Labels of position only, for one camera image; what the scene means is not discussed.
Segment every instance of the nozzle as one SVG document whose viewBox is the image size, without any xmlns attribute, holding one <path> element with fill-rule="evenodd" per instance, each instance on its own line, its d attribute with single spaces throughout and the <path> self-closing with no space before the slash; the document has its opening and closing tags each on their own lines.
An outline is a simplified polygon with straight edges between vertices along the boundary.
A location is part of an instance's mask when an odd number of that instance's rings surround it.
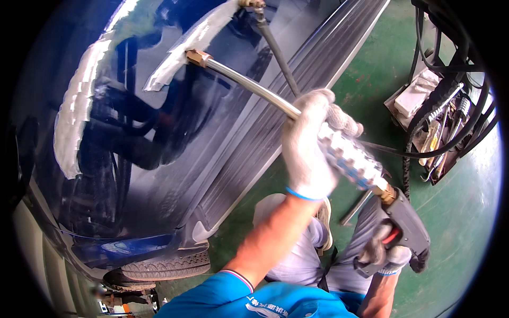
<svg viewBox="0 0 509 318">
<path fill-rule="evenodd" d="M 376 187 L 372 189 L 373 194 L 382 199 L 382 204 L 390 206 L 398 196 L 396 190 L 384 178 L 379 178 L 375 183 Z"/>
<path fill-rule="evenodd" d="M 196 50 L 196 49 L 195 50 L 186 51 L 186 57 L 193 64 L 196 64 L 196 65 L 201 66 L 203 68 L 207 67 L 207 60 L 208 59 L 214 59 L 210 54 L 206 54 L 205 52 L 202 52 L 202 51 Z"/>
<path fill-rule="evenodd" d="M 255 9 L 264 8 L 267 5 L 263 0 L 239 0 L 239 6 L 241 7 L 253 7 Z"/>
</svg>

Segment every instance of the wrist cuff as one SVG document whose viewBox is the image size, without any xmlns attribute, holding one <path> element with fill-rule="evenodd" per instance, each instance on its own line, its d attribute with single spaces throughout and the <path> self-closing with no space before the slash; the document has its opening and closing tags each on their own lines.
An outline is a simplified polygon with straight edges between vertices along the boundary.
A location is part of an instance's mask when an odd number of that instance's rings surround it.
<svg viewBox="0 0 509 318">
<path fill-rule="evenodd" d="M 289 194 L 294 195 L 294 196 L 296 196 L 296 197 L 298 197 L 300 199 L 308 200 L 308 201 L 322 201 L 323 199 L 325 199 L 324 197 L 323 198 L 318 198 L 318 199 L 310 198 L 310 197 L 304 196 L 302 194 L 299 194 L 299 193 L 293 191 L 289 187 L 286 187 L 286 190 L 288 191 Z"/>
<path fill-rule="evenodd" d="M 378 271 L 378 274 L 380 274 L 382 276 L 390 276 L 390 275 L 397 274 L 400 270 L 401 270 L 401 268 L 391 269 L 391 270 L 382 268 L 381 270 Z"/>
</svg>

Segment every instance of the grey pants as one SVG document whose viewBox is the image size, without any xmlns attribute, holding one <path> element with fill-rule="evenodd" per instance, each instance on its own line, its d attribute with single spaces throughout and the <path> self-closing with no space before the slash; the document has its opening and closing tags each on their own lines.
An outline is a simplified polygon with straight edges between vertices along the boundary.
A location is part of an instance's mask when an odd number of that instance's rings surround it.
<svg viewBox="0 0 509 318">
<path fill-rule="evenodd" d="M 282 193 L 276 193 L 258 202 L 254 210 L 253 225 L 256 226 L 272 213 L 285 200 L 285 197 Z M 387 218 L 387 214 L 381 208 L 380 199 L 374 196 L 359 213 L 350 243 L 337 257 L 327 274 L 327 285 L 330 291 L 367 293 L 372 277 L 364 278 L 357 274 L 353 268 L 353 259 L 359 254 L 368 239 L 371 238 L 373 229 L 383 218 Z M 326 239 L 325 226 L 318 219 L 313 218 L 306 231 L 302 233 L 299 241 L 292 248 L 291 253 L 271 269 L 267 276 L 277 281 L 317 286 L 324 270 L 321 267 L 315 247 L 322 246 Z"/>
</svg>

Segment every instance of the blue car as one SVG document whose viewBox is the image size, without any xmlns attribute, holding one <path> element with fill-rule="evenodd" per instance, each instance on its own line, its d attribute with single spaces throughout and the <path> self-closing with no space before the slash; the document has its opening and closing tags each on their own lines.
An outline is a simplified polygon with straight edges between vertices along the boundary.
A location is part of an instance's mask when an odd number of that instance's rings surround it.
<svg viewBox="0 0 509 318">
<path fill-rule="evenodd" d="M 212 70 L 187 64 L 144 89 L 223 2 L 66 0 L 32 46 L 9 118 L 20 195 L 93 281 L 135 291 L 206 272 L 207 239 L 280 153 L 285 115 Z M 388 2 L 267 0 L 299 88 L 332 87 Z M 240 9 L 206 51 L 292 101 L 256 22 Z"/>
</svg>

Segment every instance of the white work glove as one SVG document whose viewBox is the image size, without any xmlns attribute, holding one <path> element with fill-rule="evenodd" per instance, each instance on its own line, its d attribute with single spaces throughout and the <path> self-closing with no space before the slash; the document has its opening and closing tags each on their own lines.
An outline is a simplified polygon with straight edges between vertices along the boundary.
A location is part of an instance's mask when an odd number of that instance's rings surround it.
<svg viewBox="0 0 509 318">
<path fill-rule="evenodd" d="M 386 250 L 382 241 L 387 238 L 392 231 L 390 222 L 382 221 L 373 231 L 373 236 L 366 243 L 359 253 L 360 263 L 379 264 L 384 261 L 389 263 L 381 270 L 379 274 L 384 276 L 393 275 L 401 270 L 410 262 L 412 252 L 408 247 L 396 245 Z"/>
<path fill-rule="evenodd" d="M 287 190 L 307 200 L 323 200 L 337 185 L 339 174 L 325 159 L 318 133 L 327 121 L 335 130 L 358 137 L 363 127 L 334 105 L 334 93 L 328 89 L 311 91 L 295 102 L 301 110 L 297 121 L 287 120 L 283 127 L 282 153 L 288 174 Z"/>
</svg>

